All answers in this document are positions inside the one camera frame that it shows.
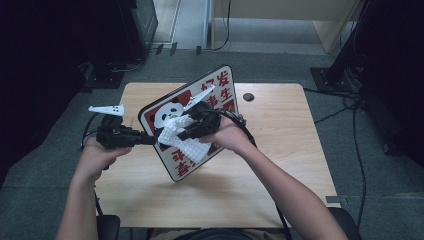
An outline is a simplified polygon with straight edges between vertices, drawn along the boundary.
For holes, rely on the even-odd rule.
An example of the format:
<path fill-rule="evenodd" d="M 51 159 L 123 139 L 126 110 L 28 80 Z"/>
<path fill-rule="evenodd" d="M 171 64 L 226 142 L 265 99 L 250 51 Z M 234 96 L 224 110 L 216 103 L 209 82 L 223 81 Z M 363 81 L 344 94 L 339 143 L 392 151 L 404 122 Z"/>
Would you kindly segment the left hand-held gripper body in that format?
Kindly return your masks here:
<path fill-rule="evenodd" d="M 103 114 L 100 125 L 97 127 L 96 140 L 106 149 L 134 147 L 142 143 L 140 131 L 122 124 L 125 107 L 90 106 L 90 112 Z"/>

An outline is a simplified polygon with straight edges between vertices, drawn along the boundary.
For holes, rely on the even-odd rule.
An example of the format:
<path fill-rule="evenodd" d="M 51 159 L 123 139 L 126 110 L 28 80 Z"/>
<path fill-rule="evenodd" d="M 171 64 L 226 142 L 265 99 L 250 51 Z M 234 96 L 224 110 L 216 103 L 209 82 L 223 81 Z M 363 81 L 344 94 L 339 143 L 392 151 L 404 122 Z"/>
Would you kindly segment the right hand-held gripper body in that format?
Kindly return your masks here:
<path fill-rule="evenodd" d="M 187 105 L 184 107 L 184 111 L 194 120 L 194 123 L 189 124 L 185 129 L 197 127 L 197 138 L 212 134 L 219 127 L 220 116 L 217 111 L 214 110 L 208 103 L 203 101 L 203 99 L 209 93 L 212 93 L 214 89 L 215 86 L 211 85 L 201 93 L 192 96 Z"/>

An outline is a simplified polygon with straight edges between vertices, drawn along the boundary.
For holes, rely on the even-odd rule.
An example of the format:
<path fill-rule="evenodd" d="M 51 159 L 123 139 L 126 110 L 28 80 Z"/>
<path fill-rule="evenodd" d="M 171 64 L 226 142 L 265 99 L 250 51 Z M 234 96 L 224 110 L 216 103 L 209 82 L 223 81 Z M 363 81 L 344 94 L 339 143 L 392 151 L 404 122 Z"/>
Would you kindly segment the white waffle cloth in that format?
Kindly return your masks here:
<path fill-rule="evenodd" d="M 199 163 L 207 155 L 211 144 L 201 143 L 198 139 L 192 138 L 181 140 L 178 137 L 179 133 L 182 133 L 186 127 L 193 123 L 194 120 L 189 115 L 168 120 L 158 137 L 158 142 L 181 150 L 190 160 Z"/>

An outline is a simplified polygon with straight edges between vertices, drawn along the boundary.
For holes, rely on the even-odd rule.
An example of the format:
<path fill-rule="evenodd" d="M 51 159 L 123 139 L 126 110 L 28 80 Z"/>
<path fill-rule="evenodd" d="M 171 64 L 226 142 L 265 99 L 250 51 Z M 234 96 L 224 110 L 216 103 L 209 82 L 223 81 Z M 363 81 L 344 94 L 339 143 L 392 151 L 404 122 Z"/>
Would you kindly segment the square panda picture board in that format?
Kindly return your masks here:
<path fill-rule="evenodd" d="M 190 98 L 206 90 L 211 85 L 214 85 L 215 89 L 203 101 L 216 110 L 220 118 L 223 116 L 237 116 L 238 103 L 232 69 L 228 65 L 223 65 L 143 107 L 138 114 L 138 120 L 142 128 L 148 134 L 158 138 L 165 123 L 172 118 L 188 115 L 184 111 L 184 107 Z M 199 163 L 195 163 L 186 157 L 181 150 L 163 145 L 158 141 L 154 145 L 154 149 L 158 153 L 169 176 L 175 182 L 184 179 L 222 150 L 221 147 L 211 144 L 204 159 Z"/>

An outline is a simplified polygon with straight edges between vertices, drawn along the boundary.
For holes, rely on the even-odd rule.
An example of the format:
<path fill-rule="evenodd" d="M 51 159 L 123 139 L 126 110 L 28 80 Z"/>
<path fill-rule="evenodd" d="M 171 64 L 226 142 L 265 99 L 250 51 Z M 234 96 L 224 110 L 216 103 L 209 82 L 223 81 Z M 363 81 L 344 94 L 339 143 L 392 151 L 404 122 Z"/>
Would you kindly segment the person's left hand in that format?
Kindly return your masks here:
<path fill-rule="evenodd" d="M 91 137 L 82 151 L 76 172 L 84 176 L 98 175 L 105 168 L 113 165 L 119 157 L 131 151 L 131 147 L 105 149 L 94 137 Z"/>

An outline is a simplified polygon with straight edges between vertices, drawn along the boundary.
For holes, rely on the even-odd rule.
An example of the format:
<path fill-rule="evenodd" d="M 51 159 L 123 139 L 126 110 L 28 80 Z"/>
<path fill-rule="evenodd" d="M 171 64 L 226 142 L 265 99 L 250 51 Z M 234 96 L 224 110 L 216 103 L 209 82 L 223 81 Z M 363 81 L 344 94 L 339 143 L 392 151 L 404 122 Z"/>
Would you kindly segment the person's right hand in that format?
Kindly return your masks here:
<path fill-rule="evenodd" d="M 201 143 L 215 143 L 242 157 L 256 150 L 247 135 L 227 117 L 221 119 L 220 127 L 215 133 L 201 137 L 199 141 Z"/>

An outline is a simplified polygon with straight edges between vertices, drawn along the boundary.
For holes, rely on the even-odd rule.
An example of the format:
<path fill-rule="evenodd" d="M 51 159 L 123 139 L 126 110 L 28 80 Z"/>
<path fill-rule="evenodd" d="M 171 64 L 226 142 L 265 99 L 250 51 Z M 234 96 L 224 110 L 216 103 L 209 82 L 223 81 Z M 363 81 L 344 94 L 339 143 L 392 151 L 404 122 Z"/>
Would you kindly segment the black cabinet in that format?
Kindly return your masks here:
<path fill-rule="evenodd" d="M 125 60 L 144 60 L 158 27 L 153 0 L 118 0 L 124 31 Z"/>

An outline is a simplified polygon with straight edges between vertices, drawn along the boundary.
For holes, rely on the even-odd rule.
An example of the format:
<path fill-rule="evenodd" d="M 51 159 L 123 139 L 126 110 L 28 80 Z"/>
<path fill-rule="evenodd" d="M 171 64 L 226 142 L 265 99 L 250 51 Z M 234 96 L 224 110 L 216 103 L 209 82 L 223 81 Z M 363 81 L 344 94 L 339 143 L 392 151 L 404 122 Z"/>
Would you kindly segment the person's lap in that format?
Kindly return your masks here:
<path fill-rule="evenodd" d="M 154 230 L 148 240 L 287 240 L 281 230 L 184 229 Z"/>

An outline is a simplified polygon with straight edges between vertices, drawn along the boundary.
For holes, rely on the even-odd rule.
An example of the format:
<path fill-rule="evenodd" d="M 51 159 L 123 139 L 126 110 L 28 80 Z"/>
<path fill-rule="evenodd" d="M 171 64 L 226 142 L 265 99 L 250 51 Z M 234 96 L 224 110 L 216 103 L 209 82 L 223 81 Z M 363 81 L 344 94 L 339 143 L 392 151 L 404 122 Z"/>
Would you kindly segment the black metal stand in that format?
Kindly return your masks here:
<path fill-rule="evenodd" d="M 363 14 L 370 0 L 347 0 L 341 16 L 330 21 L 314 21 L 313 26 L 326 53 L 331 53 L 337 43 L 341 43 L 342 34 L 349 22 L 351 32 L 330 67 L 311 67 L 310 72 L 318 92 L 351 92 L 352 88 L 345 69 L 354 59 L 355 37 Z"/>

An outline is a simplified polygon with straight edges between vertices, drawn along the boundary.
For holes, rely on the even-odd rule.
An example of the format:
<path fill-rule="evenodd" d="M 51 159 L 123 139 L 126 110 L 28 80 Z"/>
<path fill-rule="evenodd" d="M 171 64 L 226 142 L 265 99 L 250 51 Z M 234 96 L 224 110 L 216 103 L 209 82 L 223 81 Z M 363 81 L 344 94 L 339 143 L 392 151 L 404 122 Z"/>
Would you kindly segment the light wooden partition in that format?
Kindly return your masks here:
<path fill-rule="evenodd" d="M 215 40 L 215 19 L 308 20 L 313 23 L 323 50 L 331 53 L 361 0 L 208 0 L 211 44 Z"/>

